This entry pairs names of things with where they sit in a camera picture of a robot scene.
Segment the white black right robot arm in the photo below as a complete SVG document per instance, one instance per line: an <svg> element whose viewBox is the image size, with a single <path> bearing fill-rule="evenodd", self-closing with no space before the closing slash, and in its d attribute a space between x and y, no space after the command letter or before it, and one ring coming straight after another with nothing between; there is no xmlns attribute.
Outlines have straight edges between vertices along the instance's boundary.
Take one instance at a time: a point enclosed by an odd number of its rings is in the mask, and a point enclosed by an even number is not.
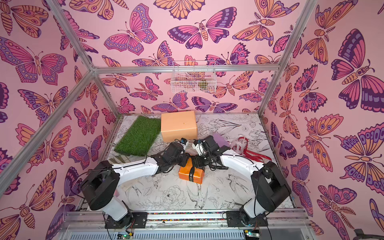
<svg viewBox="0 0 384 240"><path fill-rule="evenodd" d="M254 226L267 213L274 212L292 193L286 178L274 162L253 161L229 146L219 146L213 136L195 140L192 148L198 153L192 156L194 167L227 167L252 182L254 196L239 210L239 217L246 226Z"/></svg>

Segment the white satin ribbon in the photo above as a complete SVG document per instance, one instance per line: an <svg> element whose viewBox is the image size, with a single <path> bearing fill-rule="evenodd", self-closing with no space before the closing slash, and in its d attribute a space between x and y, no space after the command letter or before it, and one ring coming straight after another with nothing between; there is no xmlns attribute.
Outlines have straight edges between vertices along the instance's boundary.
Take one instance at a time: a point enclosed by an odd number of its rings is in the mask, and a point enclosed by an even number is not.
<svg viewBox="0 0 384 240"><path fill-rule="evenodd" d="M242 155L244 152L243 142L238 139L231 142L230 148L239 155Z"/></svg>

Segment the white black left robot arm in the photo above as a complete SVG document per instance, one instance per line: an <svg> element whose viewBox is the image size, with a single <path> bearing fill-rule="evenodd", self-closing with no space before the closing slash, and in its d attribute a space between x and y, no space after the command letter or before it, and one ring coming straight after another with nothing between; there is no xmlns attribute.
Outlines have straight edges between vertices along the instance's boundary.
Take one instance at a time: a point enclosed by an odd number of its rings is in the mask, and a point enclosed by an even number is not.
<svg viewBox="0 0 384 240"><path fill-rule="evenodd" d="M118 188L131 180L167 173L176 165L184 167L190 158L186 152L188 144L182 138L170 143L164 151L134 163L112 165L102 161L80 184L81 193L92 211L102 211L115 222L126 221L131 210L115 196Z"/></svg>

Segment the lilac gift box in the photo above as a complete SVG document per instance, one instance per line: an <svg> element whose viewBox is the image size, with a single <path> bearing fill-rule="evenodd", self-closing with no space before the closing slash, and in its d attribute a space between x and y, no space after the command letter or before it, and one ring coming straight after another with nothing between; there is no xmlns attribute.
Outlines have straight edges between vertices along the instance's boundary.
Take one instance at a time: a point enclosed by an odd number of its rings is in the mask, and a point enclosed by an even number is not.
<svg viewBox="0 0 384 240"><path fill-rule="evenodd" d="M223 146L230 147L230 142L228 142L222 135L214 133L212 137L220 148Z"/></svg>

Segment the red satin ribbon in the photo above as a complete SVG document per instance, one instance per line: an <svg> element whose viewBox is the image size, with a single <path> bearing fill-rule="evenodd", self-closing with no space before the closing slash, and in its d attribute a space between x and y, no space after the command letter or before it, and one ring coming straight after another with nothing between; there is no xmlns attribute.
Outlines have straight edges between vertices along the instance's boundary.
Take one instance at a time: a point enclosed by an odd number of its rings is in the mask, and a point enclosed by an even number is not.
<svg viewBox="0 0 384 240"><path fill-rule="evenodd" d="M243 142L244 152L241 156L246 157L255 162L260 162L260 163L267 163L272 161L272 159L266 155L251 151L249 149L250 141L245 136L240 135L237 139Z"/></svg>

